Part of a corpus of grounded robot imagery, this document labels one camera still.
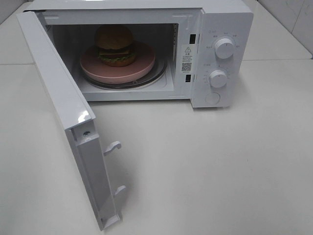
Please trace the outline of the round door release button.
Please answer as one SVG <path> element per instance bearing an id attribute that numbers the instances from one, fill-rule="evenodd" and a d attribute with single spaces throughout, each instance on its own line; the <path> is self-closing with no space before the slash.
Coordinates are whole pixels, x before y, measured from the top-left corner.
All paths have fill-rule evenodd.
<path id="1" fill-rule="evenodd" d="M 212 105 L 215 105 L 220 102 L 221 96 L 219 93 L 210 93 L 206 96 L 205 101 Z"/>

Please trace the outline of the burger with sesame-free bun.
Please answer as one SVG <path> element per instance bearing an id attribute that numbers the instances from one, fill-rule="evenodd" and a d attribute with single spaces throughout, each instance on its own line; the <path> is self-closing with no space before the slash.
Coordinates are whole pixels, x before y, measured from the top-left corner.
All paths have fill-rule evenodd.
<path id="1" fill-rule="evenodd" d="M 134 38 L 123 25 L 103 25 L 94 36 L 98 58 L 107 66 L 125 67 L 136 59 Z"/>

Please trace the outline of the pink round plate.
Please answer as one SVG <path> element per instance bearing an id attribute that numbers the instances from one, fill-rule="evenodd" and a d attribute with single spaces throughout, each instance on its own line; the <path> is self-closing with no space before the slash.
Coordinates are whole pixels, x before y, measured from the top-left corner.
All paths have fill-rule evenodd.
<path id="1" fill-rule="evenodd" d="M 107 84 L 123 84 L 142 78 L 150 72 L 155 61 L 153 48 L 137 41 L 121 53 L 109 53 L 92 46 L 80 57 L 84 73 L 94 81 Z"/>

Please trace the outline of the white microwave door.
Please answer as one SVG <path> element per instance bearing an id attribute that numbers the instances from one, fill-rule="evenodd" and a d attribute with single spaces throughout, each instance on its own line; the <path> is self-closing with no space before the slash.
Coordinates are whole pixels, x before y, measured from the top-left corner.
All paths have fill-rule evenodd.
<path id="1" fill-rule="evenodd" d="M 17 18 L 74 155 L 99 229 L 104 230 L 121 219 L 118 200 L 126 187 L 112 189 L 105 164 L 105 157 L 120 149 L 121 143 L 101 147 L 95 114 L 47 34 L 43 15 L 27 11 Z"/>

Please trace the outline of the glass microwave turntable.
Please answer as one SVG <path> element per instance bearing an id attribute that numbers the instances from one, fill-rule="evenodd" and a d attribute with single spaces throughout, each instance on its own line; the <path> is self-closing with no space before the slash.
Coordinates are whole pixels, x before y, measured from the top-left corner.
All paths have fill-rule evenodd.
<path id="1" fill-rule="evenodd" d="M 165 73 L 167 67 L 167 62 L 165 60 L 157 59 L 152 69 L 142 78 L 139 78 L 132 82 L 122 83 L 122 84 L 108 84 L 96 81 L 86 74 L 84 78 L 89 81 L 91 84 L 100 87 L 102 89 L 111 89 L 111 90 L 125 90 L 125 89 L 137 89 L 146 85 L 150 85 L 157 80 L 159 80 Z"/>

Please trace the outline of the lower white microwave knob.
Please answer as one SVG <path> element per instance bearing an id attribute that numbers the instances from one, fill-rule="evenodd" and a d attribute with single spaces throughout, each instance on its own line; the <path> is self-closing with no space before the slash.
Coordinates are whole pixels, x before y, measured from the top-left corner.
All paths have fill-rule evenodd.
<path id="1" fill-rule="evenodd" d="M 221 88 L 227 83 L 227 74 L 223 70 L 215 70 L 209 75 L 209 82 L 213 88 Z"/>

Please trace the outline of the white microwave knob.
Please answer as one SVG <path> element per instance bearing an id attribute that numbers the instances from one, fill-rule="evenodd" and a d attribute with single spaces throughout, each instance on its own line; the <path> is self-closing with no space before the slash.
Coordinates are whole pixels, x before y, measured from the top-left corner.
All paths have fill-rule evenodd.
<path id="1" fill-rule="evenodd" d="M 234 54 L 235 41 L 231 37 L 220 37 L 213 43 L 215 55 L 220 59 L 227 59 Z"/>
<path id="2" fill-rule="evenodd" d="M 209 82 L 213 88 L 221 88 L 227 83 L 227 74 L 223 70 L 215 70 L 209 75 Z"/>

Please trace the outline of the white warning label sticker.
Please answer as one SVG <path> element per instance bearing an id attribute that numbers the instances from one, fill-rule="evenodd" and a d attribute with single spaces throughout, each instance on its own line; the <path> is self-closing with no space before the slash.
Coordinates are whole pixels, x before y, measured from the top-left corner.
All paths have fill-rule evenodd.
<path id="1" fill-rule="evenodd" d="M 180 47 L 180 72 L 188 73 L 193 70 L 194 45 L 185 44 Z"/>

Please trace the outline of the white microwave oven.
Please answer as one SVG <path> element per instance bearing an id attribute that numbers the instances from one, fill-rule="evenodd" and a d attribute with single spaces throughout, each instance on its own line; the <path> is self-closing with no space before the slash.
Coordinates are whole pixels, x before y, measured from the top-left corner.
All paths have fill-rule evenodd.
<path id="1" fill-rule="evenodd" d="M 36 0 L 24 11 L 43 15 L 46 30 L 86 101 L 190 100 L 194 108 L 227 107 L 249 36 L 253 13 L 241 0 Z M 94 44 L 98 27 L 121 24 L 134 39 L 151 46 L 156 60 L 165 60 L 164 75 L 137 89 L 102 89 L 84 78 L 80 57 Z M 220 37 L 235 41 L 227 59 L 215 55 L 213 43 Z M 193 70 L 180 72 L 180 47 L 194 45 Z M 227 83 L 213 88 L 209 75 L 227 74 Z M 219 93 L 220 102 L 205 101 Z"/>

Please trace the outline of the upper white microwave knob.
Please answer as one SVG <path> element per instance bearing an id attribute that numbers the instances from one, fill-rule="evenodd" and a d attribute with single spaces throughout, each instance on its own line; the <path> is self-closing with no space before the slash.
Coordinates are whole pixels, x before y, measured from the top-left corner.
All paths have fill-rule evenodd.
<path id="1" fill-rule="evenodd" d="M 227 59 L 234 54 L 235 41 L 231 37 L 220 37 L 213 43 L 215 55 L 220 59 Z"/>

